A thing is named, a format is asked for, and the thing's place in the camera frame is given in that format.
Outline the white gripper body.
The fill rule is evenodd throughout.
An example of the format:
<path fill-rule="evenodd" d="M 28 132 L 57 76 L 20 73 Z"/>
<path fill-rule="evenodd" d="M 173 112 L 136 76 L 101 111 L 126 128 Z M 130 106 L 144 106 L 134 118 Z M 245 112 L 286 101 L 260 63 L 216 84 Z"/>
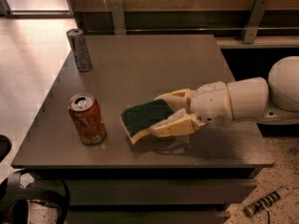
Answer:
<path fill-rule="evenodd" d="M 191 111 L 211 127 L 229 127 L 233 116 L 227 85 L 219 81 L 197 89 L 191 98 Z"/>

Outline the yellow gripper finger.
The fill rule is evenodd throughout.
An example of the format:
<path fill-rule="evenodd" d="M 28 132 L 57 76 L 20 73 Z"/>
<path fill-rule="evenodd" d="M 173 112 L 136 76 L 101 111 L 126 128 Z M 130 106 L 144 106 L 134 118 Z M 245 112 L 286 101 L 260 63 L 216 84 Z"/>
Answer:
<path fill-rule="evenodd" d="M 189 114 L 182 108 L 167 119 L 151 125 L 149 131 L 158 137 L 180 136 L 194 133 L 205 125 L 195 114 Z"/>
<path fill-rule="evenodd" d="M 170 108 L 177 112 L 180 109 L 185 109 L 187 113 L 191 111 L 191 98 L 194 90 L 182 89 L 177 91 L 171 91 L 158 95 L 156 100 L 163 99 L 170 106 Z"/>

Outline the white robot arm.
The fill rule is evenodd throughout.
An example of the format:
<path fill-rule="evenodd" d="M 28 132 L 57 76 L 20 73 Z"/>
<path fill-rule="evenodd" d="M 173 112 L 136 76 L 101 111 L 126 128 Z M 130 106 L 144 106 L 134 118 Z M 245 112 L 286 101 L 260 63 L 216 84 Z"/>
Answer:
<path fill-rule="evenodd" d="M 296 124 L 299 57 L 286 57 L 276 62 L 267 79 L 219 81 L 195 91 L 172 91 L 160 98 L 174 110 L 174 114 L 149 127 L 149 131 L 159 137 L 191 134 L 203 126 L 229 127 L 241 121 Z"/>

